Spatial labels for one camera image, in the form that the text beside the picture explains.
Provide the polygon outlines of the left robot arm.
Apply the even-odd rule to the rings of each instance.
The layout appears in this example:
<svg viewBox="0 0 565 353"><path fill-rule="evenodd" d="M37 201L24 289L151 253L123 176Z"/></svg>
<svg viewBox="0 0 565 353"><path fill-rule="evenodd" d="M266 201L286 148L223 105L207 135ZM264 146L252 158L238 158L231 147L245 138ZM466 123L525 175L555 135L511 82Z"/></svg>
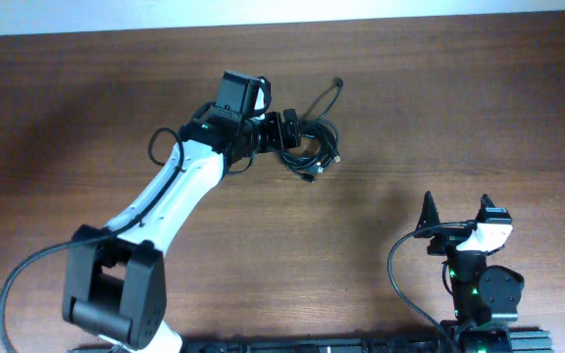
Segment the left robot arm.
<svg viewBox="0 0 565 353"><path fill-rule="evenodd" d="M218 97L179 130L172 152L142 193L102 228L81 226L68 252L65 322L127 352L179 352L165 321L165 256L199 201L231 166L279 149L279 115L263 76L226 71Z"/></svg>

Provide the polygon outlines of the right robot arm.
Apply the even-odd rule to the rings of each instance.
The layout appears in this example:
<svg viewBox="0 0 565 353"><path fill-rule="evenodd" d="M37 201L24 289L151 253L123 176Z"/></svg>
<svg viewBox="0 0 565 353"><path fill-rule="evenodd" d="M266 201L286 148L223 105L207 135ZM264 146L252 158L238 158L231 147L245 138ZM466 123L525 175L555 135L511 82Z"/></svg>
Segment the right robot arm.
<svg viewBox="0 0 565 353"><path fill-rule="evenodd" d="M508 325L518 320L524 277L488 263L513 230L509 211L485 194L475 219L451 226L439 220L434 198L426 192L416 229L430 241L427 253L445 259L443 280L456 318L442 324L449 338L462 352L510 352Z"/></svg>

